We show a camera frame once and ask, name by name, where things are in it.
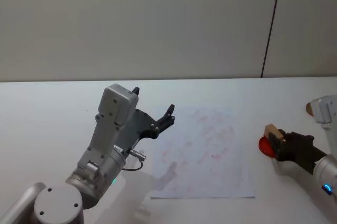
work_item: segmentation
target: wooden block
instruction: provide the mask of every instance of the wooden block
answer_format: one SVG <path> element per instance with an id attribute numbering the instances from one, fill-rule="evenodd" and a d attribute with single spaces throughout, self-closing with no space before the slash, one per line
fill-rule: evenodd
<path id="1" fill-rule="evenodd" d="M 269 133 L 273 133 L 280 140 L 283 139 L 283 135 L 281 134 L 281 132 L 279 132 L 279 130 L 273 124 L 269 124 L 265 126 L 264 128 L 264 136 L 268 139 L 269 139 Z"/>

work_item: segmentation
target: white wall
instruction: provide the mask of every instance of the white wall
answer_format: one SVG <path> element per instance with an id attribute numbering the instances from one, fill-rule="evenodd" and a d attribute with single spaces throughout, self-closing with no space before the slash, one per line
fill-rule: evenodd
<path id="1" fill-rule="evenodd" d="M 264 77 L 337 75 L 337 0 L 278 0 Z"/>
<path id="2" fill-rule="evenodd" d="M 259 77 L 274 0 L 0 0 L 0 80 Z"/>

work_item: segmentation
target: white table surface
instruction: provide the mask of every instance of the white table surface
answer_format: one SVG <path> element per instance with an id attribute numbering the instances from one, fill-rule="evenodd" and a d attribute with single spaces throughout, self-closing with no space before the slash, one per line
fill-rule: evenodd
<path id="1" fill-rule="evenodd" d="M 103 89 L 113 83 L 0 84 L 0 214 L 31 184 L 62 183 L 70 175 L 90 142 Z M 171 103 L 231 107 L 256 198 L 150 199 L 156 140 L 143 139 L 137 149 L 147 155 L 144 168 L 122 172 L 98 205 L 84 212 L 86 224 L 337 221 L 336 211 L 329 210 L 336 206 L 310 176 L 296 165 L 278 165 L 257 147 L 264 126 L 274 123 L 286 131 L 313 135 L 314 144 L 329 152 L 324 131 L 304 107 L 313 98 L 337 94 L 337 77 L 118 83 L 128 89 L 139 86 L 138 108 L 150 115 Z"/>

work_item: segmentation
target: blue light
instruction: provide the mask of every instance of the blue light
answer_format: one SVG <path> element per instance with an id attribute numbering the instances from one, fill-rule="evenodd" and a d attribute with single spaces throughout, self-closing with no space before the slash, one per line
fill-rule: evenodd
<path id="1" fill-rule="evenodd" d="M 324 187 L 325 187 L 325 189 L 328 190 L 329 192 L 332 192 L 332 189 L 331 189 L 331 187 L 330 187 L 328 184 L 325 184 Z"/>

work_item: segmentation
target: red disc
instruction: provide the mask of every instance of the red disc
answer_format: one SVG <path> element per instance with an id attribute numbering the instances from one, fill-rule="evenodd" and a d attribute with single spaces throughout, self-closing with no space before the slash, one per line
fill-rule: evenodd
<path id="1" fill-rule="evenodd" d="M 261 139 L 259 140 L 259 149 L 266 156 L 269 156 L 271 158 L 276 157 L 276 154 L 273 151 L 272 146 L 270 145 L 270 142 L 265 136 L 261 137 Z"/>

